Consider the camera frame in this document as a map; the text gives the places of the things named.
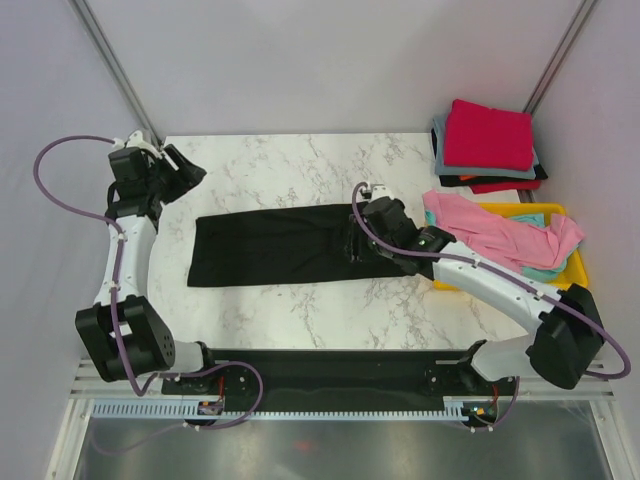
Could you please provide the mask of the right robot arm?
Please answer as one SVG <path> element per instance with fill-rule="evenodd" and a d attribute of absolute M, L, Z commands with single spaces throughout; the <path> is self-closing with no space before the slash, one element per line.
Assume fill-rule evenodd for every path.
<path fill-rule="evenodd" d="M 353 203 L 353 219 L 369 249 L 409 275 L 440 281 L 497 309 L 525 335 L 480 340 L 466 352 L 458 381 L 483 392 L 493 381 L 538 376 L 572 390 L 604 344 L 602 321 L 590 291 L 578 284 L 559 289 L 528 279 L 481 256 L 460 237 L 436 226 L 417 227 L 403 203 L 388 196 Z"/>

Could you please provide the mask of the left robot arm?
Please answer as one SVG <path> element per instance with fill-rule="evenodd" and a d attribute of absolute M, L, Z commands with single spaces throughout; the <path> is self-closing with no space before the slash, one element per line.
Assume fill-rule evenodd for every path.
<path fill-rule="evenodd" d="M 147 297 L 163 208 L 198 186 L 206 172 L 172 144 L 153 151 L 129 143 L 110 153 L 109 164 L 114 181 L 105 212 L 105 274 L 93 305 L 77 312 L 76 330 L 106 382 L 167 372 L 185 374 L 198 393 L 211 392 L 220 371 L 205 360 L 203 343 L 175 340 Z"/>

